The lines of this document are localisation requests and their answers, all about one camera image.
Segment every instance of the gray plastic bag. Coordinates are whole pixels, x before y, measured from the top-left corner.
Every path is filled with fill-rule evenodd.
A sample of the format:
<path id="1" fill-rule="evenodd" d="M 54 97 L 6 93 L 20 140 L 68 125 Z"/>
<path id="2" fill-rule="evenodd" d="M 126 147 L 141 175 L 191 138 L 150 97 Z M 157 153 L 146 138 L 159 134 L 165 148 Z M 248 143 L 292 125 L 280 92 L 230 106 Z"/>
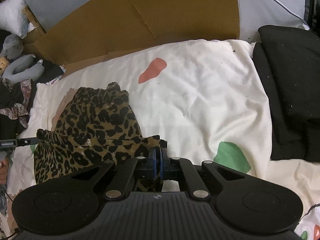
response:
<path id="1" fill-rule="evenodd" d="M 18 57 L 22 53 L 22 51 L 22 40 L 17 35 L 10 34 L 4 39 L 0 56 L 7 57 L 7 59 L 13 59 Z"/>

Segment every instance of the white sheet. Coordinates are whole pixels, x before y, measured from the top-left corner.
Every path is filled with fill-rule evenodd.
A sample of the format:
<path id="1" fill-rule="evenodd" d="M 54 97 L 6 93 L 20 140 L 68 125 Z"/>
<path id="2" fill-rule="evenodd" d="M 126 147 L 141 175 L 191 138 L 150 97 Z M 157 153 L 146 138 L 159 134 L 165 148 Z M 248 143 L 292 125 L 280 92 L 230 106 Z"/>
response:
<path id="1" fill-rule="evenodd" d="M 129 92 L 129 103 L 143 136 L 159 134 L 168 141 L 169 156 L 194 164 L 213 160 L 221 141 L 235 143 L 253 176 L 295 191 L 308 210 L 320 198 L 319 166 L 301 160 L 269 161 L 271 118 L 268 98 L 245 41 L 185 41 L 166 44 L 99 63 L 53 85 L 37 85 L 29 128 L 22 138 L 36 136 L 38 128 L 51 129 L 51 120 L 70 88 L 105 89 L 118 82 Z M 153 79 L 138 79 L 155 58 L 167 67 Z M 30 147 L 16 148 L 8 193 L 35 184 Z"/>

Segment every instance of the travel pillow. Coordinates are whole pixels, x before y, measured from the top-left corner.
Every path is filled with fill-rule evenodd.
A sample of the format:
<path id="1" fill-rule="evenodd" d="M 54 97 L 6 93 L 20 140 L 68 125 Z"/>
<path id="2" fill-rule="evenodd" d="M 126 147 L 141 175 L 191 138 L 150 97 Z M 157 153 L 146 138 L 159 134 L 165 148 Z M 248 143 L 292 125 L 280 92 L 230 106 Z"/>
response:
<path id="1" fill-rule="evenodd" d="M 29 68 L 35 60 L 33 54 L 25 55 L 12 62 L 4 71 L 2 77 L 18 83 L 27 79 L 33 79 L 36 82 L 44 72 L 42 66 L 43 60 L 39 60 L 35 65 Z"/>

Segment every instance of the cardboard panel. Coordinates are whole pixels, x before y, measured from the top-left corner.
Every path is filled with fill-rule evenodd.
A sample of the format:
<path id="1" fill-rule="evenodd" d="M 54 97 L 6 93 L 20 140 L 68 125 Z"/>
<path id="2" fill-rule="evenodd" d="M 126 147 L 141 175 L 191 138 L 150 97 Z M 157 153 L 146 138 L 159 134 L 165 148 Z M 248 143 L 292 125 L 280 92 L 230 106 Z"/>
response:
<path id="1" fill-rule="evenodd" d="M 132 0 L 158 41 L 239 38 L 237 0 Z"/>
<path id="2" fill-rule="evenodd" d="M 62 65 L 169 42 L 238 37 L 237 0 L 91 0 L 33 46 Z"/>

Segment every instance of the leopard print fabric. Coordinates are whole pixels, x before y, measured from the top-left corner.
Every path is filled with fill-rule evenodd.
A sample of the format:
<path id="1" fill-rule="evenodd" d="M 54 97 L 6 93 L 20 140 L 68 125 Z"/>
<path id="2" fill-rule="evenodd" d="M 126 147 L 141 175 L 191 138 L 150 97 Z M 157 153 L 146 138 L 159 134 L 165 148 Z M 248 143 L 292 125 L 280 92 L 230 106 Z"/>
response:
<path id="1" fill-rule="evenodd" d="M 55 130 L 39 129 L 37 137 L 37 184 L 106 160 L 120 165 L 131 157 L 147 157 L 152 147 L 166 147 L 159 135 L 142 137 L 128 92 L 115 82 L 106 90 L 79 88 Z M 138 190 L 159 191 L 159 187 L 159 180 L 138 181 Z"/>

